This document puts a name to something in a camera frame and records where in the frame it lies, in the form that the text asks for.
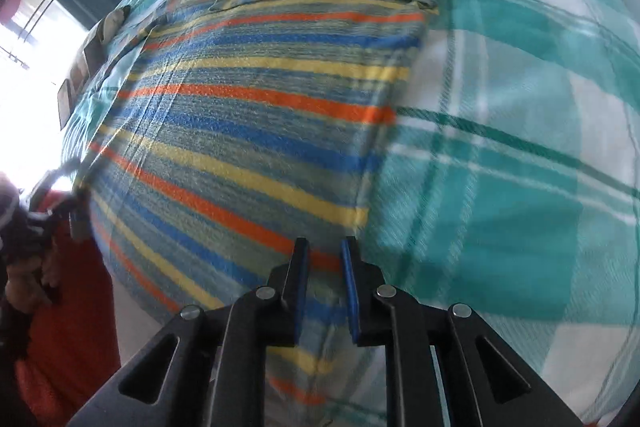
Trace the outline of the striped knit sweater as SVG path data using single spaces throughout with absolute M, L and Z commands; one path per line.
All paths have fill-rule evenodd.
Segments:
M 218 308 L 308 239 L 303 335 L 267 387 L 320 411 L 344 372 L 340 244 L 362 231 L 437 0 L 165 0 L 117 33 L 64 129 L 116 280 L 157 321 Z

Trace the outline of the orange fleece trouser leg left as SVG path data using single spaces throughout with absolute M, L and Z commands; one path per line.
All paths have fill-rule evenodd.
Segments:
M 94 239 L 74 241 L 65 221 L 47 253 L 8 275 L 23 320 L 18 397 L 37 426 L 64 426 L 120 367 L 111 275 Z

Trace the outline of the patterned cushion at bedside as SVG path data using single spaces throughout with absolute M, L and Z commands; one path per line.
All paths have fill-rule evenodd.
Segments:
M 86 83 L 106 61 L 106 48 L 125 23 L 131 8 L 121 6 L 99 20 L 88 33 L 73 60 L 70 71 L 58 88 L 58 123 L 63 129 L 70 119 Z

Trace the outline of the teal plaid bed cover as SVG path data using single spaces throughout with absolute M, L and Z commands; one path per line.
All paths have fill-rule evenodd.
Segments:
M 126 23 L 164 1 L 126 0 Z M 388 283 L 470 306 L 608 425 L 639 379 L 639 24 L 623 0 L 437 0 L 352 235 Z M 342 267 L 341 294 L 334 397 L 274 399 L 272 348 L 267 424 L 385 424 L 384 352 L 350 339 Z

